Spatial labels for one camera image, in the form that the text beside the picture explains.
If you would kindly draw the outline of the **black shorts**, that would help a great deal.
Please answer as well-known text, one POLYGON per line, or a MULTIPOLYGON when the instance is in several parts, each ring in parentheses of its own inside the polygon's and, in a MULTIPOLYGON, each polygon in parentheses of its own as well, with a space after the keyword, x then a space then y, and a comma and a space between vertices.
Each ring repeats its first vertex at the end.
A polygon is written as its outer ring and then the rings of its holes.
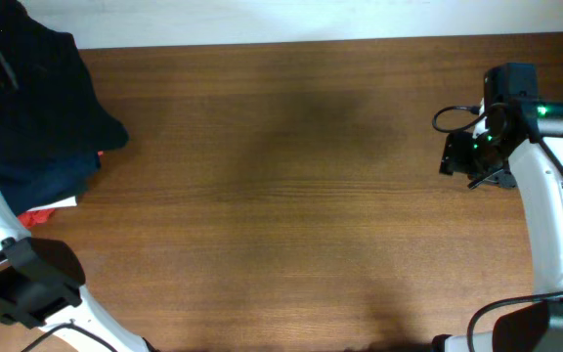
POLYGON ((74 38, 0 1, 0 161, 46 161, 123 148, 123 124, 100 104, 74 38))

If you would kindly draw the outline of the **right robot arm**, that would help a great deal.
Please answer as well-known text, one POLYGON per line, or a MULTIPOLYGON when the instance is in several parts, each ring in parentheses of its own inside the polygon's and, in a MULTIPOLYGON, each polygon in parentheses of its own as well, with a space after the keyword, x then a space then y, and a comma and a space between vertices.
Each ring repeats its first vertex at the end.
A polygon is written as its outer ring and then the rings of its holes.
POLYGON ((563 103, 544 100, 537 71, 508 63, 484 76, 472 122, 445 129, 440 173, 469 189, 516 189, 523 201, 534 292, 480 308, 465 334, 438 335, 434 351, 563 351, 563 103))

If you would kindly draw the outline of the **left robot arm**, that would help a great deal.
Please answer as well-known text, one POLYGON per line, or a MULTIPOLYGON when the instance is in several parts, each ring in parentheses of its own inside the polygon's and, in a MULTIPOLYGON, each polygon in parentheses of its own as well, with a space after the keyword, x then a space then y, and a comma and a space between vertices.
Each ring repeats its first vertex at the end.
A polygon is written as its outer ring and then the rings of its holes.
POLYGON ((127 140, 69 35, 0 29, 0 324, 39 329, 78 351, 151 349, 93 297, 68 244, 35 238, 20 219, 127 140))

